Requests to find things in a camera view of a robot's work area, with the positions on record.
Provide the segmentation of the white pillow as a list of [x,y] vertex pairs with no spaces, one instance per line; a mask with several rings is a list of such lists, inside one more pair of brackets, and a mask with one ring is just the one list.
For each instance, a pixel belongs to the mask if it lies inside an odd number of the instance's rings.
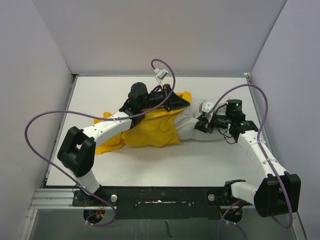
[[200,106],[203,102],[211,102],[213,105],[218,101],[219,97],[212,99],[191,98],[190,106],[181,111],[174,120],[174,127],[180,141],[219,141],[223,136],[214,130],[213,133],[205,133],[195,129],[198,122],[197,117],[200,115]]

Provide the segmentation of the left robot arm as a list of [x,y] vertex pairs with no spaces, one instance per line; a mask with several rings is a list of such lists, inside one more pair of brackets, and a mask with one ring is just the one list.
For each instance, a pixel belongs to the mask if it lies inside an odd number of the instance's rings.
[[84,188],[84,200],[100,203],[101,185],[92,171],[96,154],[112,152],[125,145],[162,147],[180,142],[174,121],[191,104],[191,93],[175,93],[169,84],[148,91],[142,82],[134,83],[123,106],[106,112],[104,120],[94,120],[84,128],[71,127],[57,158]]

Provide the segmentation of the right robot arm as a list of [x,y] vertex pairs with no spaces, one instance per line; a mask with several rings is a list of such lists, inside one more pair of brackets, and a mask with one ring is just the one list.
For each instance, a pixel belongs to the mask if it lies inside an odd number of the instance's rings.
[[298,210],[301,179],[297,174],[290,174],[267,148],[258,135],[258,127],[246,119],[240,99],[227,100],[222,107],[224,114],[212,111],[213,103],[204,101],[199,107],[197,130],[211,134],[214,130],[225,130],[230,138],[247,154],[250,162],[261,178],[259,186],[243,179],[225,183],[223,200],[230,205],[243,200],[255,206],[261,217],[271,217]]

